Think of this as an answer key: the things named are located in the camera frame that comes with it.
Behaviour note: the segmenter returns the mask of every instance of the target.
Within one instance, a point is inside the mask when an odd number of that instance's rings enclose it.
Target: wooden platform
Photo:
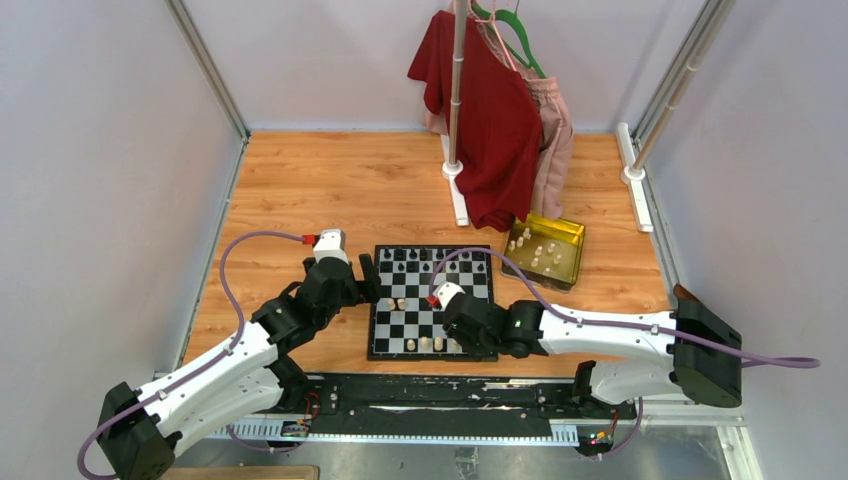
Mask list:
[[[430,133],[255,133],[227,217],[218,258],[237,236],[253,230],[294,234],[340,227],[352,259],[374,254],[376,244],[488,243],[503,250],[506,234],[491,228],[457,227],[441,177],[439,137]],[[569,294],[542,290],[552,303],[622,313],[668,308],[650,237],[636,230],[613,135],[578,135],[564,217],[586,225],[580,278]],[[227,275],[247,317],[301,280],[303,245],[254,238],[238,246]],[[359,273],[354,260],[354,271]],[[500,261],[493,259],[496,270]],[[188,362],[223,340],[237,326],[213,266],[186,352]],[[530,298],[524,286],[500,275],[495,300],[508,306]],[[564,376],[574,374],[584,354],[501,358],[496,363],[369,362],[369,306],[343,310],[315,340],[292,352],[305,371],[404,372]]]

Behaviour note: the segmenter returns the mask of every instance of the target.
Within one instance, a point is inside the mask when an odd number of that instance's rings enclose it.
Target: white pole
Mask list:
[[[459,0],[455,2],[456,23],[454,25],[453,38],[453,72],[451,76],[451,111],[450,111],[450,135],[446,139],[442,136],[442,148],[445,154],[445,163],[442,164],[442,176],[445,177],[450,186],[451,201],[453,202],[453,214],[456,224],[459,226],[469,225],[468,209],[465,206],[465,196],[459,192],[456,186],[456,177],[462,172],[462,162],[456,158],[456,140],[459,132],[459,106],[462,103],[459,98],[459,87],[462,79],[462,61],[465,52],[465,22],[468,18],[468,2]]]
[[[459,86],[462,81],[462,61],[465,53],[465,19],[468,17],[468,2],[456,2],[456,23],[453,37],[453,74],[451,75],[451,113],[450,113],[450,147],[448,148],[448,163],[456,165],[456,133],[459,120]]]

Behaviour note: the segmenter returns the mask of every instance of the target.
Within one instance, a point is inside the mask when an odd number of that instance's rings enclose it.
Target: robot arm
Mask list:
[[[288,356],[326,328],[342,307],[377,301],[379,277],[369,255],[360,255],[364,280],[354,279],[344,252],[344,233],[326,230],[304,261],[303,282],[290,284],[265,302],[244,326],[179,370],[135,391],[126,382],[112,388],[100,424],[139,402],[155,401],[107,429],[100,444],[118,477],[158,478],[174,459],[197,441],[245,415],[274,407],[291,411],[308,393],[307,378]],[[165,388],[227,352],[217,363],[170,393]]]
[[[578,366],[572,399],[614,406],[642,396],[683,393],[715,407],[741,405],[741,360],[713,349],[660,333],[659,327],[687,331],[741,347],[741,336],[692,298],[680,298],[674,311],[642,315],[587,312],[554,305],[577,318],[564,322],[539,302],[521,300],[509,309],[466,295],[453,283],[436,290],[445,309],[445,332],[472,354],[492,353],[524,358],[591,352],[621,357],[623,361],[590,361]],[[583,324],[603,320],[609,326]],[[645,330],[615,327],[638,323]]]

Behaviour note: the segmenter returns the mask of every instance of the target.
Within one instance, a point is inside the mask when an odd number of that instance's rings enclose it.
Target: white wall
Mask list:
[[[239,149],[163,2],[3,2],[0,478],[79,478],[174,360]]]
[[[448,0],[186,3],[251,128],[422,128],[406,73]],[[523,0],[519,14],[577,128],[611,131],[639,120],[702,3]]]
[[[747,350],[824,362],[744,374],[768,479],[845,477],[846,17],[738,2],[648,161],[685,283]]]

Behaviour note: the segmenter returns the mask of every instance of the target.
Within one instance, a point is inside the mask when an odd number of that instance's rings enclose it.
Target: cable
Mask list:
[[[236,334],[233,337],[233,341],[230,342],[230,344],[228,346],[228,349],[230,351],[235,349],[235,347],[238,345],[239,341],[241,341],[241,337],[244,334],[245,319],[244,319],[244,312],[241,310],[241,306],[239,306],[238,302],[236,301],[235,296],[233,296],[232,290],[230,290],[229,284],[227,283],[227,275],[226,275],[226,272],[224,271],[224,267],[227,264],[227,258],[230,256],[230,252],[233,250],[233,248],[235,248],[236,245],[238,245],[239,243],[241,243],[244,240],[247,240],[249,238],[262,237],[262,236],[286,238],[286,239],[294,240],[294,241],[297,241],[297,242],[303,242],[304,241],[303,237],[300,237],[300,236],[297,236],[297,235],[292,235],[292,234],[289,234],[289,233],[274,232],[274,231],[270,231],[270,230],[259,230],[259,231],[256,231],[256,232],[250,232],[250,233],[246,233],[244,235],[241,235],[240,237],[233,240],[229,245],[227,245],[226,249],[224,249],[224,253],[221,254],[221,261],[218,265],[218,276],[221,278],[221,287],[224,289],[224,293],[227,295],[227,298],[230,300],[230,303],[233,305],[233,308],[236,310],[236,315],[238,315],[238,322],[239,322],[238,329],[236,330]],[[194,371],[186,374],[184,377],[176,380],[174,383],[163,388],[162,392],[164,392],[165,394],[169,394],[169,393],[173,392],[174,390],[185,385],[187,382],[196,378],[198,375],[202,374],[206,370],[209,370],[212,366],[214,366],[216,363],[220,362],[226,356],[227,356],[227,350],[222,350],[220,353],[215,355],[208,362],[197,367],[197,369],[195,369]],[[160,399],[160,393],[159,392],[153,392],[149,397],[145,398],[144,400],[141,400],[140,402],[136,403],[132,407],[130,407],[130,408],[122,411],[121,413],[115,415],[114,417],[106,420],[100,426],[98,426],[93,432],[91,432],[91,435],[89,435],[88,438],[85,439],[85,441],[82,443],[82,446],[80,447],[79,453],[77,453],[77,469],[79,470],[80,474],[83,477],[85,477],[89,480],[112,480],[112,479],[118,478],[117,474],[98,475],[98,474],[92,472],[91,470],[89,470],[88,467],[85,466],[85,454],[86,454],[86,452],[88,452],[88,449],[91,448],[91,444],[94,443],[94,441],[97,439],[97,437],[99,437],[101,434],[103,434],[103,432],[105,432],[107,429],[109,429],[112,425],[115,425],[116,423],[120,422],[121,420],[125,419],[126,417],[132,415],[133,413],[135,413],[139,410],[141,410],[142,408],[147,407],[148,405],[150,405],[151,403],[153,403],[153,402],[155,402],[156,400],[159,400],[159,399]]]
[[[620,453],[622,450],[624,450],[624,448],[627,447],[627,445],[629,445],[630,442],[632,442],[634,438],[636,438],[636,432],[638,432],[639,428],[642,426],[642,416],[643,416],[644,411],[645,411],[645,404],[642,401],[642,397],[639,397],[639,399],[637,400],[637,403],[639,404],[639,411],[636,413],[636,424],[633,425],[633,430],[630,432],[629,435],[627,435],[627,438],[625,438],[624,441],[621,442],[621,444],[619,444],[617,447],[614,447],[609,452],[604,453],[603,455],[593,455],[591,457],[582,457],[581,456],[581,457],[575,457],[575,458],[579,459],[579,460],[592,460],[592,461],[600,462],[604,458],[609,457],[611,455],[615,455],[617,453]]]
[[[489,255],[494,255],[500,258],[505,264],[507,264],[512,270],[518,275],[518,278],[521,279],[521,282],[530,290],[530,293],[536,297],[536,300],[539,301],[540,304],[545,308],[545,310],[549,311],[557,318],[561,318],[569,323],[577,323],[576,317],[570,317],[559,310],[556,310],[553,305],[551,305],[547,300],[542,297],[542,294],[539,293],[538,290],[527,280],[527,277],[521,272],[521,269],[518,268],[512,261],[506,258],[500,252],[496,252],[490,248],[484,247],[465,247],[460,248],[449,255],[445,255],[445,258],[442,259],[436,268],[433,269],[433,275],[430,277],[430,296],[433,296],[435,291],[435,281],[436,276],[444,269],[445,263],[449,260],[456,258],[457,256],[466,253],[466,252],[482,252],[487,253]],[[583,325],[590,325],[596,327],[616,327],[616,328],[628,328],[631,330],[641,330],[641,331],[650,331],[653,327],[651,325],[644,325],[641,323],[635,322],[618,322],[611,320],[582,320]],[[722,353],[726,353],[728,355],[733,355],[734,357],[744,358],[745,360],[750,360],[749,362],[745,362],[743,364],[744,367],[754,367],[758,365],[774,365],[777,367],[784,368],[818,368],[821,366],[821,361],[815,358],[808,357],[779,357],[772,358],[766,357],[763,355],[758,355],[756,353],[745,352],[733,347],[728,347],[727,345],[722,345],[717,342],[713,342],[712,340],[707,340],[706,338],[701,338],[697,335],[692,335],[691,333],[681,332],[679,330],[675,330],[673,328],[666,327],[657,327],[657,331],[659,333],[664,333],[666,335],[672,335],[682,340],[686,340],[688,342],[697,343],[699,345],[703,345],[705,347],[712,348],[713,350],[717,350]]]

